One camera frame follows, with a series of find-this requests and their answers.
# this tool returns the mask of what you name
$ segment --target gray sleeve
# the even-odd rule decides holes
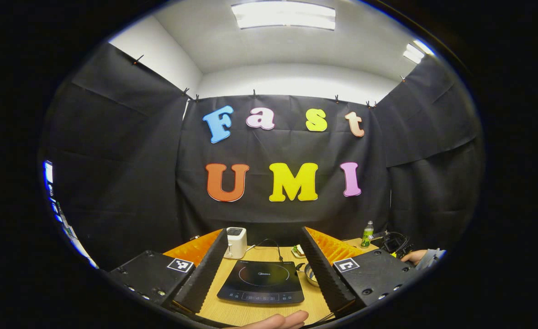
[[[415,268],[421,270],[433,266],[438,262],[438,260],[440,260],[440,258],[444,256],[445,253],[445,250],[440,250],[439,248],[428,249],[423,258],[421,258],[419,264],[415,266]]]

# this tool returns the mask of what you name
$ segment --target induction cooktop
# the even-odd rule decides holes
[[[293,262],[237,260],[217,297],[234,302],[292,304],[304,301],[304,292]]]

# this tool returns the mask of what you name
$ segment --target black fabric backdrop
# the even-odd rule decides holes
[[[212,144],[208,123],[202,117],[223,106],[232,106],[231,135]],[[245,120],[250,110],[266,107],[274,111],[271,130],[253,128]],[[306,111],[322,109],[327,129],[309,131]],[[350,131],[344,115],[354,111],[362,118],[365,130],[361,138]],[[296,175],[302,164],[316,163],[317,200],[271,202],[273,192],[272,163],[286,163]],[[346,197],[344,172],[340,164],[356,162],[361,194]],[[227,166],[223,173],[223,190],[232,191],[234,171],[231,166],[244,163],[246,173],[242,198],[235,202],[218,202],[206,191],[208,163]],[[362,234],[367,221],[375,229],[386,225],[390,200],[388,175],[381,143],[381,133],[372,111],[360,104],[302,96],[225,96],[190,101],[182,125],[177,167],[179,212],[184,239],[222,227],[248,229],[250,244],[271,238],[280,244],[299,243],[302,226],[309,226],[334,237],[355,238]]]
[[[132,63],[102,46],[58,91],[45,139],[56,200],[106,271],[181,240],[174,168],[187,97]]]
[[[426,56],[373,113],[390,167],[389,229],[409,236],[415,249],[451,249],[472,219],[484,172],[471,98]]]

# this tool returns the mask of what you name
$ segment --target plastic bottle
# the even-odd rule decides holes
[[[364,228],[363,241],[360,243],[361,248],[367,248],[371,245],[369,235],[373,235],[374,231],[373,221],[369,221],[367,227]]]

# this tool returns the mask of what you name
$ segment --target white toaster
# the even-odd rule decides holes
[[[227,227],[229,247],[225,252],[225,258],[240,260],[247,251],[247,229],[242,227]]]

